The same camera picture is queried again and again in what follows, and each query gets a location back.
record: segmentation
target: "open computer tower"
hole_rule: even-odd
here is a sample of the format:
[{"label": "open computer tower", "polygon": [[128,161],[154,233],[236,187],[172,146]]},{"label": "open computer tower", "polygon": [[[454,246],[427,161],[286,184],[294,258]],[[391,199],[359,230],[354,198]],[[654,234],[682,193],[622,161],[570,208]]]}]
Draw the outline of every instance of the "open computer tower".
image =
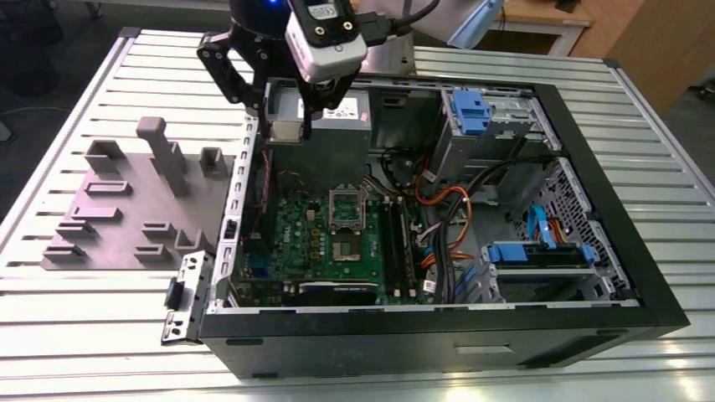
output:
[{"label": "open computer tower", "polygon": [[[362,76],[310,140],[290,85],[268,111],[218,247],[168,289],[163,344],[204,343],[240,378],[469,372],[566,366],[689,325],[553,85]],[[417,190],[537,155],[446,198],[450,242],[470,229],[438,285],[445,209]]]}]

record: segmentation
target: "green circuit board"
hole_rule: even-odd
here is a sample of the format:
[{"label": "green circuit board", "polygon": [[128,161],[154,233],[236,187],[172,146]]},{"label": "green circuit board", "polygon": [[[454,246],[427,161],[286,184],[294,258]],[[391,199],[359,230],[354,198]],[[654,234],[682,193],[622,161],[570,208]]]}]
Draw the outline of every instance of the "green circuit board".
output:
[{"label": "green circuit board", "polygon": [[[376,204],[368,202],[362,234],[350,231],[331,234],[327,228],[326,198],[282,199],[272,253],[272,279],[370,279],[380,284],[382,251],[376,209]],[[351,211],[343,210],[340,213],[350,216]],[[308,219],[308,214],[315,214],[312,220]],[[336,252],[340,256],[355,253],[352,255],[360,258],[334,260]]]},{"label": "green circuit board", "polygon": [[[354,219],[350,203],[336,207],[340,219]],[[356,234],[350,229],[331,233],[328,198],[288,197],[279,200],[276,236],[268,258],[270,273],[239,284],[256,306],[279,305],[282,282],[368,281],[379,286],[379,304],[419,304],[422,295],[395,296],[386,289],[382,258],[380,205],[366,201],[366,226]]]}]

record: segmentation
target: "slotted metal surface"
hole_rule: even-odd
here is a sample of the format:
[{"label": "slotted metal surface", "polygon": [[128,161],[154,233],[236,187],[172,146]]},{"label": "slotted metal surface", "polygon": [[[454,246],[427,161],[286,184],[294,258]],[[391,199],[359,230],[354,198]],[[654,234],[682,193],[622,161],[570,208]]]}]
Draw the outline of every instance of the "slotted metal surface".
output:
[{"label": "slotted metal surface", "polygon": [[[581,124],[691,326],[569,368],[348,379],[239,381],[206,347],[162,348],[171,272],[44,271],[42,252],[76,191],[92,139],[135,139],[163,116],[184,153],[243,145],[243,108],[196,59],[199,33],[120,39],[0,227],[0,395],[35,400],[714,400],[713,192],[638,93],[598,60],[418,49],[422,75],[554,84]],[[248,72],[248,66],[235,62]]]}]

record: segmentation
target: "blue plastic latch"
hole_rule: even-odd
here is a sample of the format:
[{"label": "blue plastic latch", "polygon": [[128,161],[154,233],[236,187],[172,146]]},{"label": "blue plastic latch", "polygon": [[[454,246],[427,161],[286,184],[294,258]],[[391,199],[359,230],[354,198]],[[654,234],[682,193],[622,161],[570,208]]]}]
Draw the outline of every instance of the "blue plastic latch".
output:
[{"label": "blue plastic latch", "polygon": [[583,253],[583,259],[586,260],[587,264],[591,265],[595,262],[595,254],[594,249],[590,245],[582,245],[581,246],[581,252]]},{"label": "blue plastic latch", "polygon": [[487,253],[490,253],[491,263],[502,261],[502,254],[499,253],[499,247],[497,245],[487,246]]},{"label": "blue plastic latch", "polygon": [[498,263],[501,261],[529,261],[529,258],[526,257],[525,245],[490,245],[487,247],[487,252],[490,253],[490,260],[493,263]]},{"label": "blue plastic latch", "polygon": [[490,126],[493,107],[485,102],[482,93],[475,90],[455,90],[451,97],[462,133],[466,136],[481,136]]},{"label": "blue plastic latch", "polygon": [[498,245],[502,260],[505,261],[527,261],[525,245]]}]

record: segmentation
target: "motherboard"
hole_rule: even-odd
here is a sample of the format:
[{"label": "motherboard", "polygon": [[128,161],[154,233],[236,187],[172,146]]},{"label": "motherboard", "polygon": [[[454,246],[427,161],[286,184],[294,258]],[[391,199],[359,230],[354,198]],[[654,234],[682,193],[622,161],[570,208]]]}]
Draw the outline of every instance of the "motherboard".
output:
[{"label": "motherboard", "polygon": [[272,252],[247,253],[243,277],[234,281],[238,305],[303,304],[291,297],[320,294],[323,287],[340,289],[346,305],[422,303],[408,215],[403,202],[363,199],[354,190],[283,197]]}]

